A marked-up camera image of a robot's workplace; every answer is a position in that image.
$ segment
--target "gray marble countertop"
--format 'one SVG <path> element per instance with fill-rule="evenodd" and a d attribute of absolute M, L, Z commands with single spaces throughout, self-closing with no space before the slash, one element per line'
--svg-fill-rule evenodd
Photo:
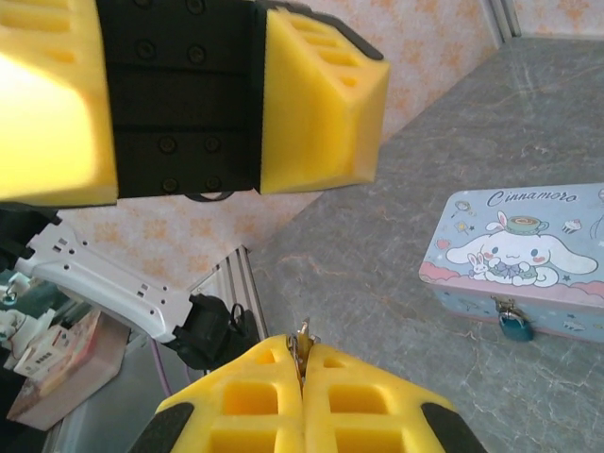
<path fill-rule="evenodd" d="M 490 452 L 604 451 L 604 345 L 515 344 L 417 276 L 460 190 L 602 182 L 604 42 L 518 39 L 251 254 L 269 330 L 312 330 L 449 398 Z"/>

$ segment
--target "light blue tin box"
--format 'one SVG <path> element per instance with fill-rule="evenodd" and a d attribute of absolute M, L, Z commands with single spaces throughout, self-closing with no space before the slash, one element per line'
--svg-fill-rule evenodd
<path fill-rule="evenodd" d="M 460 192 L 420 268 L 448 309 L 604 343 L 604 184 Z"/>

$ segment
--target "black screw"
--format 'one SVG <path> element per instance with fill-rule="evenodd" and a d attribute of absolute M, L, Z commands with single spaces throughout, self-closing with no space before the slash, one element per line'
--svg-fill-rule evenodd
<path fill-rule="evenodd" d="M 192 64 L 201 64 L 206 60 L 206 51 L 199 45 L 189 47 L 189 61 Z"/>
<path fill-rule="evenodd" d="M 136 55 L 138 55 L 140 59 L 154 59 L 155 45 L 148 40 L 138 41 L 136 43 Z"/>
<path fill-rule="evenodd" d="M 187 0 L 187 9 L 191 14 L 201 14 L 206 10 L 203 0 Z"/>
<path fill-rule="evenodd" d="M 178 181 L 176 181 L 173 177 L 168 177 L 161 183 L 161 188 L 166 193 L 174 193 L 178 190 Z"/>
<path fill-rule="evenodd" d="M 218 140 L 216 137 L 207 137 L 205 146 L 206 151 L 209 153 L 215 153 L 220 149 L 220 140 Z"/>
<path fill-rule="evenodd" d="M 172 137 L 161 137 L 159 139 L 159 150 L 164 154 L 172 154 L 176 151 L 176 142 Z"/>
<path fill-rule="evenodd" d="M 206 187 L 209 191 L 217 191 L 220 189 L 221 185 L 222 182 L 220 182 L 220 179 L 217 176 L 209 177 L 208 180 L 206 180 Z"/>
<path fill-rule="evenodd" d="M 134 0 L 134 4 L 140 8 L 150 8 L 153 0 Z"/>

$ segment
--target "orange floral wallpaper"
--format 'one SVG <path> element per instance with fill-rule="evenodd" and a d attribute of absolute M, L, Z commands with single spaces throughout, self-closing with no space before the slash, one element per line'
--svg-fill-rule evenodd
<path fill-rule="evenodd" d="M 514 0 L 524 35 L 604 36 L 602 0 Z"/>
<path fill-rule="evenodd" d="M 496 50 L 483 1 L 306 3 L 343 19 L 392 62 L 386 139 Z M 145 198 L 62 216 L 118 260 L 186 288 L 239 245 L 253 248 L 270 237 L 317 196 L 237 193 L 215 204 Z"/>

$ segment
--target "teal padlock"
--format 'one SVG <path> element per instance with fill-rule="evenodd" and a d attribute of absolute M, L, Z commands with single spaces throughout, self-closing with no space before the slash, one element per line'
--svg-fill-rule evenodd
<path fill-rule="evenodd" d="M 499 312 L 499 326 L 503 334 L 515 342 L 530 342 L 535 336 L 530 322 L 520 311 L 512 308 Z"/>

